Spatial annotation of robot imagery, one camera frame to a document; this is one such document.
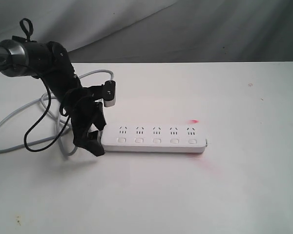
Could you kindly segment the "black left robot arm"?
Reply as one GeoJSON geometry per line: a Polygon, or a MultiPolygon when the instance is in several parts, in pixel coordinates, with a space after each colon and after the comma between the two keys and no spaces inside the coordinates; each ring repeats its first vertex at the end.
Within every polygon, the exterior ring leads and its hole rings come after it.
{"type": "Polygon", "coordinates": [[[47,94],[60,102],[61,116],[71,123],[74,145],[95,156],[105,153],[99,133],[106,126],[103,107],[113,105],[115,81],[83,87],[66,49],[57,42],[12,39],[0,42],[0,72],[8,77],[41,79],[47,94]]]}

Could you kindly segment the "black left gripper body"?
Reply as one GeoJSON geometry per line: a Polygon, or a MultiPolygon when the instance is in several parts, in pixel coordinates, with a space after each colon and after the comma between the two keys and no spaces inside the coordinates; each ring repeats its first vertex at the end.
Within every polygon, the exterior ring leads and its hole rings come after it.
{"type": "Polygon", "coordinates": [[[62,100],[62,108],[70,117],[72,128],[75,126],[90,129],[94,125],[99,131],[106,126],[103,115],[102,99],[103,85],[77,87],[69,89],[62,100]]]}

